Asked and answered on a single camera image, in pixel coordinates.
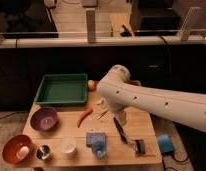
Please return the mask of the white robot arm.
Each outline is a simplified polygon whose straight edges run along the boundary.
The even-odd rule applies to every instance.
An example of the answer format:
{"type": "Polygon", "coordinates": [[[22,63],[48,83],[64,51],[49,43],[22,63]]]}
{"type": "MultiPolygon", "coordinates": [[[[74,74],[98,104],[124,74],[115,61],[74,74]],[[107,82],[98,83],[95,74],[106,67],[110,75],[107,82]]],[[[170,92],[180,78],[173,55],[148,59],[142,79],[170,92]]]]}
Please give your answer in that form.
{"type": "Polygon", "coordinates": [[[99,81],[97,92],[118,119],[129,106],[206,133],[206,95],[135,86],[130,72],[114,65],[99,81]]]}

